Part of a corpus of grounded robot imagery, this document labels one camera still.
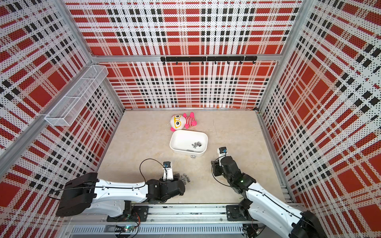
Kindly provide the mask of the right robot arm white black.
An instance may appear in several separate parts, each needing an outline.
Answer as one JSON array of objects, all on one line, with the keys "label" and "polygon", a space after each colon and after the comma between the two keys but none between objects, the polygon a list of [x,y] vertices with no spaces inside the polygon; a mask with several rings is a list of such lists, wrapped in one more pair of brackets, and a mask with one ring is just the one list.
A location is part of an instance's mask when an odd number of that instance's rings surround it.
[{"label": "right robot arm white black", "polygon": [[244,200],[239,212],[247,220],[257,220],[282,238],[326,238],[327,235],[315,214],[301,211],[270,194],[250,175],[241,172],[231,156],[211,161],[213,177],[223,176],[227,187]]}]

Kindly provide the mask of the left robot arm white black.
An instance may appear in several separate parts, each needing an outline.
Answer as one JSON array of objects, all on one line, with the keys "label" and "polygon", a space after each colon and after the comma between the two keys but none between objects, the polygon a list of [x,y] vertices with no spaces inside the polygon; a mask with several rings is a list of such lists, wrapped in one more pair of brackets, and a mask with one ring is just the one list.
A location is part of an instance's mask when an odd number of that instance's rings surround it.
[{"label": "left robot arm white black", "polygon": [[114,218],[123,214],[122,202],[165,203],[170,198],[182,196],[185,191],[179,174],[166,181],[150,179],[140,183],[121,183],[99,179],[97,173],[89,173],[65,184],[56,215],[70,217],[99,213]]}]

